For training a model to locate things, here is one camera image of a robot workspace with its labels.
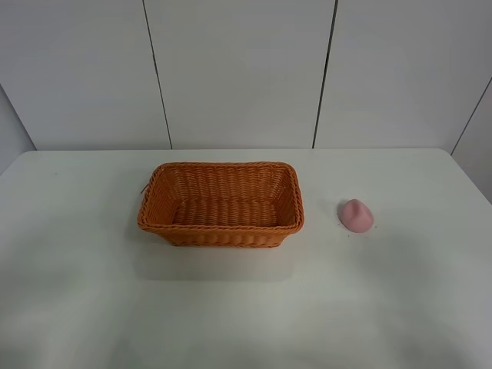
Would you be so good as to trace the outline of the pink peach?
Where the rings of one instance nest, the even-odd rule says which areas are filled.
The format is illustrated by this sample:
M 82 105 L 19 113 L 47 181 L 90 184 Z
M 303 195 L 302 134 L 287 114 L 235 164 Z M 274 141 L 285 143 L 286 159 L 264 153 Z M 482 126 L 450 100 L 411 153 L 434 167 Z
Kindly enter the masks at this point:
M 371 210 L 357 199 L 344 202 L 338 208 L 337 214 L 342 225 L 354 233 L 365 233 L 374 225 L 374 216 Z

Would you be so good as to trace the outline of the orange woven rectangular basket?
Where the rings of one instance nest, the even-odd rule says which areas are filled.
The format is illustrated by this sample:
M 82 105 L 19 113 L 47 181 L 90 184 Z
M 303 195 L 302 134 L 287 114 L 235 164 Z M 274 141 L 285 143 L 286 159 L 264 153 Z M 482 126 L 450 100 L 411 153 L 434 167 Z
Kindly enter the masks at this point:
M 304 225 L 296 171 L 284 162 L 172 162 L 144 190 L 140 229 L 174 246 L 275 248 Z

